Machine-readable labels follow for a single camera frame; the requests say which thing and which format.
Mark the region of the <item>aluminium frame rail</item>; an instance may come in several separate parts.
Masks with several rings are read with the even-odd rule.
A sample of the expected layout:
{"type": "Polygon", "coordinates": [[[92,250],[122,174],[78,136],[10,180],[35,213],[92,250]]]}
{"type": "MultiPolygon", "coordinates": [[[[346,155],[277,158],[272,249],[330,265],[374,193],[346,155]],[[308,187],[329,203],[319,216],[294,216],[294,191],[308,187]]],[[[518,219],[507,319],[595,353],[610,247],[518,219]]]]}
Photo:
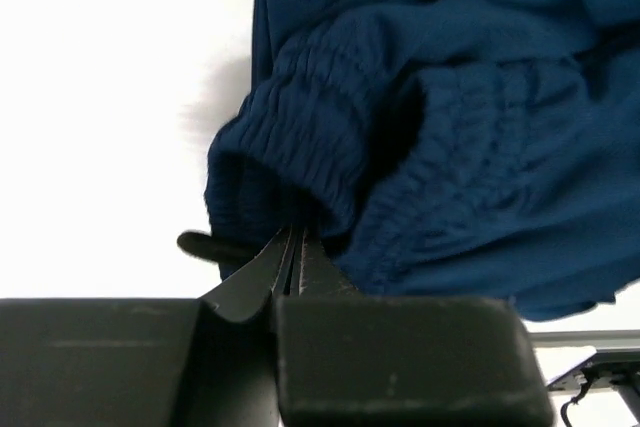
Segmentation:
{"type": "Polygon", "coordinates": [[[538,348],[564,348],[591,346],[598,350],[638,351],[638,330],[537,332],[530,334],[538,348]]]}

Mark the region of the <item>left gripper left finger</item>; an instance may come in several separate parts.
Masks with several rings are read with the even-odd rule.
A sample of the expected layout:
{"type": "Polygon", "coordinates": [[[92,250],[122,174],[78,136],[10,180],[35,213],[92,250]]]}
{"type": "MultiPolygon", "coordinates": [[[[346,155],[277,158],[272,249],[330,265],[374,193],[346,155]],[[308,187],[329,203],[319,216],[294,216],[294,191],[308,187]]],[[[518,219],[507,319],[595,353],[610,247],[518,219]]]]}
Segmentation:
{"type": "Polygon", "coordinates": [[[5,426],[275,426],[271,303],[293,235],[197,299],[5,299],[5,426]]]}

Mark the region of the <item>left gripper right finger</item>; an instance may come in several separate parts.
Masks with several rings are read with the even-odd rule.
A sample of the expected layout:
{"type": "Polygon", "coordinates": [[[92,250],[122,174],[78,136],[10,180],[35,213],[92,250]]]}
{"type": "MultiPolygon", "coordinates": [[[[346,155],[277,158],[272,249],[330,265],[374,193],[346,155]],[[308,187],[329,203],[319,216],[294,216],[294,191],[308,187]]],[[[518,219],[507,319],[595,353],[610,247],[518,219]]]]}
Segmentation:
{"type": "Polygon", "coordinates": [[[504,302],[365,296],[299,234],[274,320],[288,426],[553,423],[528,333],[504,302]]]}

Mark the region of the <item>navy blue shorts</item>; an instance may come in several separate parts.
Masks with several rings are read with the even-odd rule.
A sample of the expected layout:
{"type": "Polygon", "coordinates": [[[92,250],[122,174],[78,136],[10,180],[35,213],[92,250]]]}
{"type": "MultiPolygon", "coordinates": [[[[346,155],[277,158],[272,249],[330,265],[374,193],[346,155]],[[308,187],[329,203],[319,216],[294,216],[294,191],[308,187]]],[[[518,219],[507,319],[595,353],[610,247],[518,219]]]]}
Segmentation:
{"type": "Polygon", "coordinates": [[[178,243],[223,277],[296,225],[369,294],[613,303],[639,277],[639,0],[255,0],[204,196],[178,243]]]}

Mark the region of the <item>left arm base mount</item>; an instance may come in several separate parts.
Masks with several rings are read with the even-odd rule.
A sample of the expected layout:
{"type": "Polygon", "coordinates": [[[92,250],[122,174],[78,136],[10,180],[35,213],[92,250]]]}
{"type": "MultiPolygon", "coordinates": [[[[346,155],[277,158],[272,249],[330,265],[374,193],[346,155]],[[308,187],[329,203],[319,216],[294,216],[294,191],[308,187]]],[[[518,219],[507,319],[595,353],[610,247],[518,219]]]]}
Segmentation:
{"type": "Polygon", "coordinates": [[[546,382],[550,394],[571,394],[559,410],[565,426],[572,426],[568,411],[595,390],[614,390],[639,425],[639,350],[596,349],[585,360],[555,374],[546,382]]]}

